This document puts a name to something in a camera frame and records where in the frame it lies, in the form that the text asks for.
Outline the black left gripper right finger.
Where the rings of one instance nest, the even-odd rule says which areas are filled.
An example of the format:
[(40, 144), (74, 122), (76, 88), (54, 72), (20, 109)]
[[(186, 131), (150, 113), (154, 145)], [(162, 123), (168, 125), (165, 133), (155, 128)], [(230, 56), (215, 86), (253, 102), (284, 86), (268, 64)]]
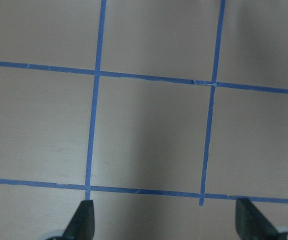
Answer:
[(277, 240), (278, 230), (248, 198), (235, 202), (235, 230), (241, 240)]

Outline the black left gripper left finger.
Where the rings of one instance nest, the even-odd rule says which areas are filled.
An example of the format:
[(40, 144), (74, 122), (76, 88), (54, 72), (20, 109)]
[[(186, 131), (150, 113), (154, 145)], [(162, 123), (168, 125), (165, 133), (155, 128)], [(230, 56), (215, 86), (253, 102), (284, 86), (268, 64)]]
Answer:
[(92, 240), (95, 235), (95, 211), (92, 200), (80, 202), (62, 234), (65, 240)]

